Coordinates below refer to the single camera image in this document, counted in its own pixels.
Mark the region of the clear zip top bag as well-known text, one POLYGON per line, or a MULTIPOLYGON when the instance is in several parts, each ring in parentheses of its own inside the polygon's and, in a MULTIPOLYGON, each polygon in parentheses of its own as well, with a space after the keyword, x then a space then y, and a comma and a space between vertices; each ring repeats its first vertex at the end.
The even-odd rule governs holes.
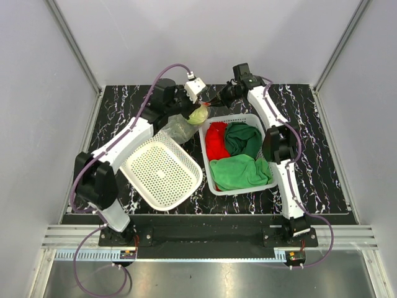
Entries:
POLYGON ((181 145, 189 141, 202 125, 203 123, 201 125, 190 125, 187 122, 187 119, 183 118, 182 115, 173 115, 169 117, 168 123, 161 129, 161 131, 181 145))

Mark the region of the green fake cabbage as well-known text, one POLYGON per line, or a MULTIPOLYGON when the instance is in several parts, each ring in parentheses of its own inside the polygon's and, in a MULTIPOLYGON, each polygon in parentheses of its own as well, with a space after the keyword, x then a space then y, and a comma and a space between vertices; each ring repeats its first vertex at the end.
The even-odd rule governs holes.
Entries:
POLYGON ((194 110, 187 122, 190 125, 201 125, 204 123, 209 115, 208 107, 206 105, 201 105, 198 109, 194 110))

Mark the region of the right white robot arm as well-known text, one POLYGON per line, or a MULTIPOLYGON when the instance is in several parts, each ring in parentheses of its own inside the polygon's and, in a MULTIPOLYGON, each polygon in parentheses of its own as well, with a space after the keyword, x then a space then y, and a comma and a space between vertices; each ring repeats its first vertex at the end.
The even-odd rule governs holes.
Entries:
POLYGON ((295 246, 311 229, 295 176, 295 163, 301 155, 300 137, 273 102, 269 82, 252 74, 247 63, 235 65, 233 74, 234 81, 228 81, 209 104, 230 107, 234 101, 245 98, 256 110, 266 128, 262 154, 269 163, 282 199, 282 239, 285 244, 295 246))

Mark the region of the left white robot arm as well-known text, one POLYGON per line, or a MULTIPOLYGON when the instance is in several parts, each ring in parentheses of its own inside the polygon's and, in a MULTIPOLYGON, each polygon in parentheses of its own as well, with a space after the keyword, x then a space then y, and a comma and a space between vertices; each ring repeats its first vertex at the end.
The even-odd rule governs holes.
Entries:
POLYGON ((200 166, 162 131, 170 116, 187 116, 196 107, 183 87, 160 79, 142 113, 102 147, 76 157, 73 197, 87 202, 99 215, 101 235, 111 245, 131 245, 137 238, 133 220, 118 199, 117 173, 159 211, 177 207, 200 186, 200 166))

